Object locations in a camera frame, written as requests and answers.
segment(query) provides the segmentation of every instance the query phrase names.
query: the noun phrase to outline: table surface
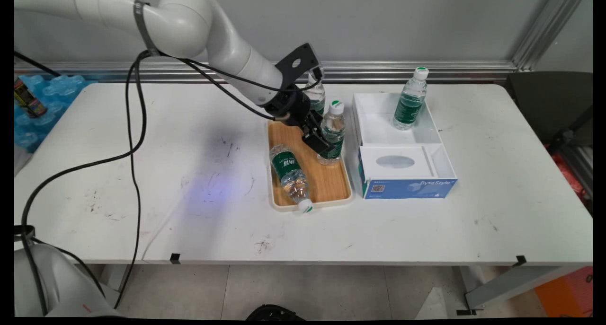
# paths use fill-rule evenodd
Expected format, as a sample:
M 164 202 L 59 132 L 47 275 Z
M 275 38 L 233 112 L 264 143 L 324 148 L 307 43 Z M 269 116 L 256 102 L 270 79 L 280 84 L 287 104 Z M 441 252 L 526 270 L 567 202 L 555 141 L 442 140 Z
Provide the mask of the table surface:
M 347 160 L 353 94 L 402 86 L 325 88 L 327 101 L 346 103 L 344 154 L 356 195 L 298 217 L 270 207 L 266 120 L 210 84 L 144 84 L 147 136 L 134 156 L 137 262 L 180 254 L 182 263 L 511 265 L 517 255 L 528 265 L 593 263 L 593 219 L 500 86 L 428 86 L 459 181 L 444 199 L 410 200 L 363 200 Z M 138 139 L 134 85 L 131 97 Z M 15 224 L 48 176 L 127 152 L 125 116 L 123 84 L 85 88 L 15 178 Z M 136 221 L 128 158 L 52 182 L 29 217 L 39 239 L 87 263 L 129 262 Z

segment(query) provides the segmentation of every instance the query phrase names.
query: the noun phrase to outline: wooden tray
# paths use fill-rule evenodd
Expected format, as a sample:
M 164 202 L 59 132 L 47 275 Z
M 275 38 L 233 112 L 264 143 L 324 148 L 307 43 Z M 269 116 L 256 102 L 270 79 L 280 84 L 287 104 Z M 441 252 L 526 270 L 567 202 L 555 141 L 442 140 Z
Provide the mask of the wooden tray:
M 337 206 L 346 204 L 353 199 L 351 185 L 345 163 L 344 153 L 337 165 L 323 166 L 318 163 L 316 153 L 301 140 L 303 132 L 298 127 L 286 126 L 280 122 L 267 124 L 269 148 L 277 144 L 286 144 L 292 149 L 294 156 L 305 173 L 310 187 L 310 199 L 315 207 Z M 271 168 L 272 206 L 279 211 L 294 211 L 296 204 L 286 195 L 276 173 Z

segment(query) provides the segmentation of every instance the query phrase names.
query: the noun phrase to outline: metal clamp band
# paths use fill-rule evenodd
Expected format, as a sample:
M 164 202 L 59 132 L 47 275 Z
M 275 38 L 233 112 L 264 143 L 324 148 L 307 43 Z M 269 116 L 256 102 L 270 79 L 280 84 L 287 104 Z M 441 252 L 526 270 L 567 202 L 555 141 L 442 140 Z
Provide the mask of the metal clamp band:
M 152 38 L 150 38 L 150 35 L 147 32 L 147 28 L 145 27 L 145 20 L 143 19 L 143 5 L 145 4 L 148 3 L 143 2 L 141 0 L 134 0 L 134 21 L 137 23 L 137 28 L 139 29 L 139 33 L 143 38 L 143 42 L 145 43 L 145 47 L 147 47 L 147 50 L 152 56 L 159 56 L 160 51 L 158 51 L 156 45 L 153 44 Z

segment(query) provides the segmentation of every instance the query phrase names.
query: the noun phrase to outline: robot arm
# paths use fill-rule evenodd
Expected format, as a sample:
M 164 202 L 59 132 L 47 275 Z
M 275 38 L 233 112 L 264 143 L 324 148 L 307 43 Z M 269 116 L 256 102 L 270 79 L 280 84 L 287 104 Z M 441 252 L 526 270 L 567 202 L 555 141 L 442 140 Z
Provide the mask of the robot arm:
M 140 36 L 134 17 L 135 0 L 15 0 L 15 9 L 30 10 L 120 29 Z M 157 7 L 143 6 L 145 27 L 153 44 L 176 58 L 193 58 L 208 52 L 210 66 L 272 88 L 296 88 L 294 80 L 318 68 L 311 46 L 305 44 L 273 66 L 244 41 L 216 0 L 160 0 Z M 294 60 L 301 65 L 292 68 Z M 316 77 L 320 71 L 314 71 Z M 310 111 L 303 92 L 277 92 L 219 74 L 255 105 L 303 130 L 303 141 L 320 153 L 330 146 L 320 131 L 322 116 Z

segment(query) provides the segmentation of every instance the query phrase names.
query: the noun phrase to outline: white storage bin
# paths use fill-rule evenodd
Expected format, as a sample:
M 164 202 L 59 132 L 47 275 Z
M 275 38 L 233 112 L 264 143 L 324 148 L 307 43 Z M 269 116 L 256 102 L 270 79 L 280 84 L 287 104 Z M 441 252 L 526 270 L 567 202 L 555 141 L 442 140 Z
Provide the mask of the white storage bin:
M 444 198 L 456 183 L 427 105 L 415 125 L 392 125 L 399 94 L 354 94 L 353 116 L 364 198 Z

